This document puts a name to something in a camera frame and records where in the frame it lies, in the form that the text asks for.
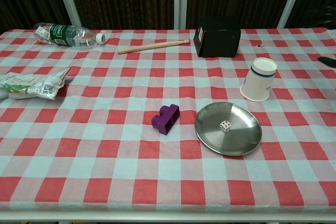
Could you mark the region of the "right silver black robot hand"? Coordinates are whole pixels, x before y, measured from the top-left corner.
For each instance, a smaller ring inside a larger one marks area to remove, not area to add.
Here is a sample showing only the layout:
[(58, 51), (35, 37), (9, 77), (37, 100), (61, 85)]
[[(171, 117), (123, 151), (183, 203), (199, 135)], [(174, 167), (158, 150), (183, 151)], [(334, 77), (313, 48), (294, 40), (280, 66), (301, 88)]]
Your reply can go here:
[(323, 63), (324, 65), (331, 67), (331, 68), (336, 68), (336, 60), (329, 58), (329, 57), (319, 57), (318, 61)]

